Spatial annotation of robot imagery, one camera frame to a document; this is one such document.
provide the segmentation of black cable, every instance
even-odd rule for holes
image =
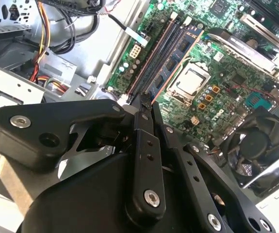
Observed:
[[[40,0],[40,2],[82,16],[96,16],[97,11],[99,11],[106,4],[106,0],[99,0],[99,5],[97,6],[77,9],[77,6],[74,4],[71,4],[69,2],[62,2],[59,0]]]
[[[71,17],[67,14],[66,11],[57,8],[57,10],[61,13],[61,15],[64,17],[67,25],[71,25],[69,27],[70,30],[70,39],[67,40],[67,43],[64,44],[60,44],[58,46],[55,46],[54,48],[51,48],[52,51],[56,54],[65,54],[68,53],[70,51],[73,50],[73,48],[75,47],[75,44],[77,42],[77,37],[76,37],[76,28],[73,24],[73,21],[71,19]]]
[[[94,16],[93,17],[93,25],[90,31],[80,34],[76,37],[76,43],[82,42],[86,39],[88,39],[94,32],[96,32],[96,30],[98,29],[99,26],[99,17],[98,16]],[[67,41],[63,42],[62,44],[58,45],[58,46],[54,46],[51,47],[51,50],[53,52],[58,52],[60,51],[60,49],[65,48],[65,47],[69,47],[70,45],[70,39],[68,39]]]
[[[126,26],[123,25],[123,23],[121,23],[116,17],[114,17],[113,15],[111,14],[108,14],[108,17],[110,19],[112,19],[114,22],[117,23],[117,25],[119,25],[123,30],[126,30]]]

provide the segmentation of ram slot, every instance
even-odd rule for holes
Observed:
[[[151,94],[152,103],[157,99],[178,68],[189,55],[191,49],[200,40],[203,30],[190,26],[179,34],[170,53],[162,59],[162,66],[150,76],[150,85],[144,90]]]
[[[170,41],[172,38],[172,35],[179,29],[179,25],[177,24],[177,21],[171,20],[165,29],[164,33],[161,35],[160,40],[157,42],[154,50],[152,51],[151,55],[148,57],[147,61],[145,62],[145,65],[141,69],[140,73],[137,75],[134,83],[132,84],[131,88],[128,91],[128,95],[135,93],[135,90],[138,90],[141,85],[141,79],[145,76],[145,74],[151,70],[151,64],[156,63],[160,55],[162,54],[162,51],[164,50],[165,45]]]
[[[170,44],[168,44],[166,46],[165,51],[163,52],[159,61],[155,65],[151,65],[152,72],[147,73],[143,77],[143,81],[141,82],[142,85],[140,86],[140,90],[138,91],[139,93],[144,92],[151,85],[153,78],[158,73],[158,71],[162,68],[162,66],[166,62],[169,55],[172,53],[175,45],[177,44],[177,42],[179,41],[179,39],[181,38],[181,36],[184,32],[185,32],[185,29],[178,30],[175,33],[175,35],[173,36],[173,39],[170,41]]]

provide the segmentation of pci slot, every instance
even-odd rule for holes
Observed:
[[[152,67],[153,64],[156,65],[156,63],[162,57],[164,50],[168,48],[167,45],[171,42],[171,39],[179,29],[180,29],[179,22],[172,19],[167,25],[164,33],[161,35],[159,41],[156,42],[155,48],[153,49],[151,55],[146,60],[145,65],[142,67],[141,71],[137,75],[136,80],[129,88],[128,90],[129,95],[131,94],[132,96],[135,96],[135,94],[142,86],[142,79],[146,76],[146,74],[151,72],[151,69],[153,68]]]
[[[277,49],[279,49],[279,38],[267,30],[261,23],[255,20],[251,15],[244,14],[240,21],[245,25],[251,27],[256,33],[263,36],[266,40],[271,42]]]

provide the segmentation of expansion slot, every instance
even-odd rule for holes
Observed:
[[[255,30],[258,34],[263,36],[266,40],[271,42],[277,49],[279,49],[279,38],[267,30],[261,23],[255,20],[251,15],[244,14],[240,21],[245,25],[251,27]]]

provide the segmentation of red wire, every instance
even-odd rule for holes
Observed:
[[[108,11],[107,7],[105,6],[105,11],[106,11],[107,13],[112,12],[112,11],[116,8],[116,6],[117,6],[121,1],[122,1],[122,0],[118,0],[118,1],[115,3],[115,5],[113,6],[113,8],[112,8],[111,10],[109,10],[109,11]]]
[[[267,93],[267,92],[265,92],[265,91],[261,91],[261,90],[257,90],[257,89],[253,89],[253,88],[248,88],[248,87],[243,86],[243,85],[242,85],[242,86],[236,85],[236,86],[233,86],[232,88],[236,89],[236,88],[238,88],[238,87],[244,88],[244,89],[249,90],[249,91],[254,91],[254,92],[258,92],[258,93],[267,95],[267,96],[273,98],[273,99],[279,104],[279,100],[278,100],[277,98],[275,98],[274,96],[272,96],[271,94],[269,94],[269,93]]]

